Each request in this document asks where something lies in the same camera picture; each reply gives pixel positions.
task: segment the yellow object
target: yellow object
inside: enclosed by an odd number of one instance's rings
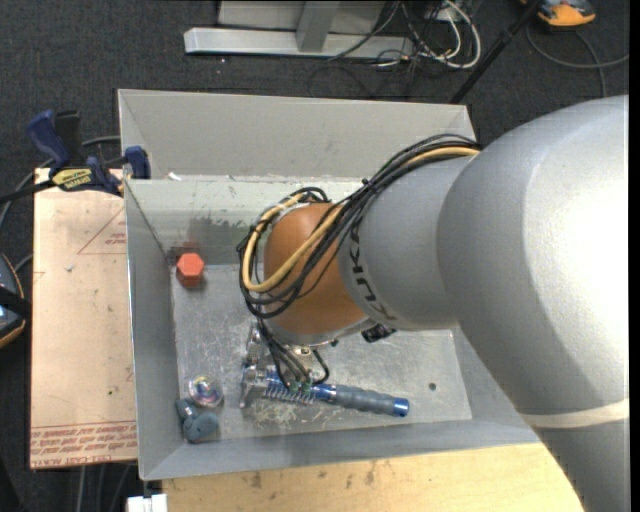
[[[91,169],[74,167],[62,169],[51,178],[51,181],[65,190],[71,190],[80,185],[91,183]]]
[[[538,13],[538,16],[553,27],[576,27],[585,25],[593,21],[596,17],[595,13],[583,15],[578,9],[568,3],[554,5],[551,8],[554,14],[553,18],[549,18],[544,13]]]
[[[466,147],[448,147],[448,148],[438,148],[430,151],[426,151],[420,155],[415,156],[407,164],[414,164],[416,162],[420,162],[422,160],[428,160],[429,158],[439,157],[439,156],[473,156],[478,154],[479,151],[477,149],[471,149]],[[300,199],[304,197],[304,194],[296,194],[291,197],[291,199],[285,201],[284,203],[278,204],[267,211],[262,217],[260,217],[260,221],[258,225],[254,229],[251,237],[249,238],[249,242],[247,243],[247,249],[244,253],[244,259],[242,261],[242,281],[247,290],[252,292],[267,292],[277,286],[280,281],[287,275],[287,273],[296,265],[296,263],[300,260],[302,255],[309,250],[309,248],[317,242],[328,230],[329,227],[333,224],[333,221],[340,213],[340,208],[336,208],[331,214],[327,216],[324,222],[318,226],[313,234],[294,252],[291,257],[284,262],[284,264],[274,272],[272,276],[269,277],[266,281],[256,284],[251,282],[250,277],[250,268],[251,268],[251,259],[253,253],[256,249],[256,244],[266,229],[269,222],[278,215],[281,211],[289,208],[296,204]]]

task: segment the gray metal tray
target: gray metal tray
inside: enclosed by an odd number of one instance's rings
[[[314,177],[315,172],[300,172],[295,177],[273,176],[268,172],[272,163],[263,166],[264,151],[243,153],[240,158],[243,164],[237,172],[230,168],[233,161],[229,157],[224,166],[212,165],[213,170],[203,174],[204,169],[197,162],[205,157],[193,154],[197,151],[195,146],[190,146],[189,151],[180,146],[176,149],[182,152],[185,169],[180,172],[173,164],[159,162],[158,154],[164,155],[166,148],[157,145],[150,135],[158,130],[158,118],[170,118],[175,108],[191,108],[193,116],[200,119],[207,109],[213,115],[216,109],[224,110],[231,104],[237,107],[246,101],[254,106],[262,102],[269,111],[282,105],[286,110],[295,106],[291,111],[300,113],[298,123],[306,119],[303,124],[316,126],[312,123],[314,116],[305,110],[304,103],[291,98],[279,101],[255,97],[230,99],[225,95],[145,95],[139,91],[131,94],[133,97],[121,92],[121,110],[127,111],[121,121],[138,124],[126,129],[123,125],[125,147],[142,141],[151,153],[154,176],[174,172],[182,177],[181,181],[129,181],[126,187],[139,467],[143,479],[387,458],[537,440],[457,330],[396,333],[373,345],[354,335],[345,337],[336,347],[325,349],[332,382],[409,398],[411,412],[406,418],[345,410],[324,403],[301,406],[266,399],[241,410],[240,365],[252,317],[237,285],[237,242],[260,211],[302,185],[320,186],[330,197],[341,199],[359,185],[356,177],[370,175],[375,165],[379,166],[400,149],[398,141],[394,142],[395,147],[387,146],[384,151],[372,150],[377,153],[376,164],[367,164],[371,166],[368,172],[353,156],[362,154],[363,159],[371,158],[371,152],[362,147],[362,140],[351,141],[354,144],[351,152],[344,141],[341,151],[321,152],[314,166],[323,169],[324,177]],[[149,100],[156,100],[155,108],[151,108]],[[314,100],[312,111],[317,101]],[[345,114],[358,115],[356,124],[365,126],[371,123],[371,116],[377,118],[382,110],[387,114],[393,112],[385,110],[389,107],[387,103],[363,103],[344,102],[342,109],[324,115],[334,116],[336,126],[353,122],[345,121]],[[136,110],[135,105],[142,105],[141,110]],[[336,103],[329,101],[326,106],[331,110]],[[437,111],[442,123],[448,116],[449,127],[429,130],[456,129],[473,135],[466,113],[462,114],[458,107],[450,110],[430,107],[420,105],[416,110],[422,114]],[[254,115],[260,115],[260,108]],[[142,123],[141,111],[146,112]],[[279,122],[286,124],[286,117]],[[397,124],[400,119],[391,115],[388,122]],[[197,119],[185,123],[180,134],[173,134],[180,140],[188,139],[193,126],[205,129]],[[211,131],[218,129],[213,123]],[[282,133],[283,129],[275,127],[273,132]],[[175,130],[175,123],[169,123],[167,130]],[[393,124],[380,130],[393,131]],[[412,130],[417,134],[412,139],[429,134],[421,133],[417,126]],[[126,134],[135,134],[135,140],[128,139]],[[242,140],[255,141],[251,133],[237,135]],[[325,135],[328,139],[335,136],[330,131]],[[167,135],[158,137],[166,140]],[[406,134],[405,141],[404,145],[414,142],[407,140]],[[303,144],[304,139],[298,137],[298,143]],[[298,147],[292,154],[304,151],[319,154],[317,147],[315,150]],[[340,164],[345,155],[350,155],[352,167]],[[187,290],[175,277],[175,255],[185,245],[194,243],[206,263],[205,285]],[[194,445],[182,436],[174,402],[186,396],[186,380],[201,372],[214,373],[221,379],[225,402],[217,411],[221,425],[218,437]]]

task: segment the orange nut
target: orange nut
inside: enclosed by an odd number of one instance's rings
[[[176,264],[176,276],[185,288],[200,286],[204,274],[204,261],[195,252],[180,256]]]

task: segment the metal stand base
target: metal stand base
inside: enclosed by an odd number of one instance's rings
[[[229,28],[192,28],[184,34],[185,51],[194,53],[287,55],[333,57],[356,45],[365,36],[327,34],[322,49],[301,51],[296,32],[242,30]],[[409,47],[404,37],[376,36],[349,54],[351,58],[395,59],[396,51]]]

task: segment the blue clamp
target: blue clamp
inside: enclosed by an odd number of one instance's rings
[[[72,155],[58,135],[54,114],[46,110],[38,114],[27,127],[27,135],[34,145],[53,160],[49,180],[66,192],[95,190],[117,196],[122,195],[122,181],[104,169],[95,156],[87,158],[84,166],[71,166]],[[149,161],[140,146],[127,148],[124,159],[131,165],[132,177],[151,177]]]

